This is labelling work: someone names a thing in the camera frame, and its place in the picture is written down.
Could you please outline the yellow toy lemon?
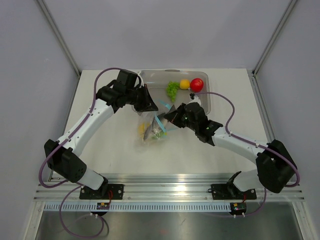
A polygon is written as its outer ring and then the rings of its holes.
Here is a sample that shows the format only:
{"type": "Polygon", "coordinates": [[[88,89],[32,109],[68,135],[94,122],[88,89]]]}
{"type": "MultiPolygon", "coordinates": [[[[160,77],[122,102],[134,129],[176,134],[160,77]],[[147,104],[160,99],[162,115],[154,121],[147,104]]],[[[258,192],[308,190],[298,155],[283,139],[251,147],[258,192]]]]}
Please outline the yellow toy lemon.
{"type": "Polygon", "coordinates": [[[140,125],[138,126],[138,133],[139,133],[140,135],[143,135],[144,132],[145,132],[145,124],[142,123],[142,124],[140,124],[140,125]]]}

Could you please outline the green toy grapes bunch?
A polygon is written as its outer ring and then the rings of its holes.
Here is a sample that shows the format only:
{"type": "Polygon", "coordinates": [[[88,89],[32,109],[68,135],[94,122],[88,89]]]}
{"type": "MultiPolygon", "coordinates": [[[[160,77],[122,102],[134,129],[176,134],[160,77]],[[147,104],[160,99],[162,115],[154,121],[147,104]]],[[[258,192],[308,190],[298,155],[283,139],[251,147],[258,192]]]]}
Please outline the green toy grapes bunch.
{"type": "Polygon", "coordinates": [[[176,101],[176,96],[178,89],[180,88],[180,83],[176,81],[170,81],[166,87],[166,94],[170,98],[171,102],[174,103],[176,101]]]}

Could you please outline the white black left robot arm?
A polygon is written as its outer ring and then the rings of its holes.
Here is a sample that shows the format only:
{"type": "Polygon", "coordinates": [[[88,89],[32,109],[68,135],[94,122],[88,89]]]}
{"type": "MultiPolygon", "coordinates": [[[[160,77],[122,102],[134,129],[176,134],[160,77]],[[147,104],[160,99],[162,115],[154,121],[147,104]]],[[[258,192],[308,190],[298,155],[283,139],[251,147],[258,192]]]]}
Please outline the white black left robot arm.
{"type": "Polygon", "coordinates": [[[44,167],[48,166],[65,182],[81,186],[89,200],[111,197],[109,181],[81,160],[85,146],[101,125],[125,105],[133,106],[137,113],[154,112],[158,107],[139,74],[127,69],[117,68],[117,78],[97,88],[99,78],[108,71],[103,70],[95,78],[93,100],[85,114],[58,140],[49,139],[45,143],[46,158],[38,173],[39,183],[44,188],[50,188],[42,179],[44,167]]]}

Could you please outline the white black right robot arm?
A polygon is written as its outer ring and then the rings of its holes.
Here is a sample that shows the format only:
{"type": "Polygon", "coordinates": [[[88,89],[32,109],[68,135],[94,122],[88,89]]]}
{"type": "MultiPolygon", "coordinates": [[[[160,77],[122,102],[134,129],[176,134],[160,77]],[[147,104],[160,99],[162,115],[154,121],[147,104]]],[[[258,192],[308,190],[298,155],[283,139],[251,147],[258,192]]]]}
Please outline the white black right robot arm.
{"type": "Polygon", "coordinates": [[[234,173],[221,189],[214,189],[227,199],[242,199],[246,192],[256,188],[278,194],[288,187],[297,172],[296,164],[281,141],[263,143],[234,136],[221,123],[208,119],[196,102],[173,106],[164,118],[178,128],[191,129],[201,142],[227,149],[256,165],[254,170],[234,173]]]}

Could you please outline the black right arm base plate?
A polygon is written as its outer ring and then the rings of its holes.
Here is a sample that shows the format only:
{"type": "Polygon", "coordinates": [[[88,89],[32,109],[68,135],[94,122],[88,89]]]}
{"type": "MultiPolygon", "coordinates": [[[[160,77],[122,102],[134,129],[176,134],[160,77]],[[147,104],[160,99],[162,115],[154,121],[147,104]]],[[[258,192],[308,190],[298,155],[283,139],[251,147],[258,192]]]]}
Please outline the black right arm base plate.
{"type": "Polygon", "coordinates": [[[256,200],[256,190],[249,189],[240,191],[233,184],[216,183],[211,184],[207,192],[212,195],[213,200],[256,200]]]}

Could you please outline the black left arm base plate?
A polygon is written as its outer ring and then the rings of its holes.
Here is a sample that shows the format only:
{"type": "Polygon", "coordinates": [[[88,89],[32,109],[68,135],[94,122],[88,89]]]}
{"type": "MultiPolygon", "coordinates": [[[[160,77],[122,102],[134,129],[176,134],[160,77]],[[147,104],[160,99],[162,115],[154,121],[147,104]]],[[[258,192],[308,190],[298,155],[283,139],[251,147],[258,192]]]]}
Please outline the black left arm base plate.
{"type": "Polygon", "coordinates": [[[110,184],[106,187],[100,187],[98,190],[93,190],[87,186],[84,186],[80,190],[80,200],[122,200],[124,195],[123,184],[110,184]]]}

